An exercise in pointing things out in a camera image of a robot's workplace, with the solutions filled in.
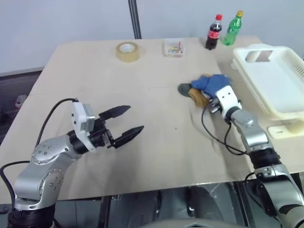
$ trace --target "green soda bottle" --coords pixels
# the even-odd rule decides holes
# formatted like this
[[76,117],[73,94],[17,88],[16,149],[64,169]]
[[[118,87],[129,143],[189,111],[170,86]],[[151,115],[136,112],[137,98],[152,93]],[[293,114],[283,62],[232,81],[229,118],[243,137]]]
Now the green soda bottle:
[[242,26],[243,11],[238,11],[236,17],[230,22],[227,34],[222,43],[225,45],[233,45],[236,41],[239,30]]

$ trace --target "red bottle cap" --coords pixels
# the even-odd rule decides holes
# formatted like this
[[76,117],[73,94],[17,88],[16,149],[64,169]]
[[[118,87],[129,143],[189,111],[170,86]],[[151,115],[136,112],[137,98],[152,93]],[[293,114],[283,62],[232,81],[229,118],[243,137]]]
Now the red bottle cap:
[[221,15],[221,14],[218,14],[218,15],[215,17],[216,20],[222,20],[222,18],[223,18],[223,15]]

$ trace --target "bottle label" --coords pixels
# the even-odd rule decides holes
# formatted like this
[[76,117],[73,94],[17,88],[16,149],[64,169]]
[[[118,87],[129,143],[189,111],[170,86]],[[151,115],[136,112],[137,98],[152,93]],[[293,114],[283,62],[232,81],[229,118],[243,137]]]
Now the bottle label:
[[238,29],[238,28],[229,27],[227,33],[237,35],[238,32],[239,32],[239,29]]
[[208,36],[210,38],[213,38],[213,39],[218,39],[219,38],[219,32],[214,32],[214,31],[210,30]]

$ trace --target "white wall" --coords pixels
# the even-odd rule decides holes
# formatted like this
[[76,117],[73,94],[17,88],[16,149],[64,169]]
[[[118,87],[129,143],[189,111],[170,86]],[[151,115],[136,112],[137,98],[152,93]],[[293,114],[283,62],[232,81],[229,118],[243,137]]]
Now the white wall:
[[132,38],[127,0],[1,0],[0,76],[41,69],[65,42]]
[[288,46],[304,57],[304,0],[138,0],[142,38],[206,37],[217,13],[223,32],[243,10],[241,35]]

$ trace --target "robotic arm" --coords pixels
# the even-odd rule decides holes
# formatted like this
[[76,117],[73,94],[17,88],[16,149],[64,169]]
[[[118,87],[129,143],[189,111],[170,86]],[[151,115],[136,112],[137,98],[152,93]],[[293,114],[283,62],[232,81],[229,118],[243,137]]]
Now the robotic arm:
[[242,109],[230,86],[216,92],[212,105],[241,135],[255,169],[256,193],[265,213],[277,217],[284,228],[304,228],[304,197],[280,162],[280,156],[259,126],[257,117]]
[[37,145],[29,165],[15,182],[14,210],[9,214],[9,228],[50,228],[55,203],[68,167],[82,154],[96,147],[118,148],[138,135],[143,126],[132,128],[114,139],[105,121],[126,112],[130,106],[119,106],[99,114],[95,120],[90,105],[73,102],[74,130]]

